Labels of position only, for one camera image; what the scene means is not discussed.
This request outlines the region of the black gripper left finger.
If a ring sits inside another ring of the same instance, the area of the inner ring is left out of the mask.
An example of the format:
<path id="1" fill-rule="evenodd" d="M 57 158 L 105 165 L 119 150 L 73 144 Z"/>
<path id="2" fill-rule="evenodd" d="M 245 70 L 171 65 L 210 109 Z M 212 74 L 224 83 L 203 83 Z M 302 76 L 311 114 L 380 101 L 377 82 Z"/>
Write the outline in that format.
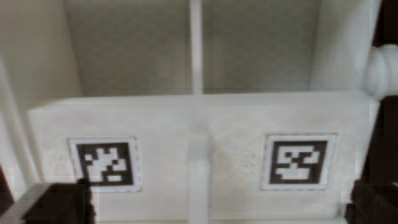
<path id="1" fill-rule="evenodd" d="M 96 224 L 87 179 L 36 184 L 0 215 L 0 224 Z"/>

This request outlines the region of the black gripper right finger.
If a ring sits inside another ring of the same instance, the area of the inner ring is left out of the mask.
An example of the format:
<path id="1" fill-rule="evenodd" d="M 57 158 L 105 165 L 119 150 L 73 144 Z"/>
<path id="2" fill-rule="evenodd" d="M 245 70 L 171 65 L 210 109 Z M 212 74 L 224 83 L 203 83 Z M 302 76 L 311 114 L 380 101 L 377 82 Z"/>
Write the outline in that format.
<path id="1" fill-rule="evenodd" d="M 398 187 L 393 184 L 356 182 L 345 219 L 348 224 L 398 224 Z"/>

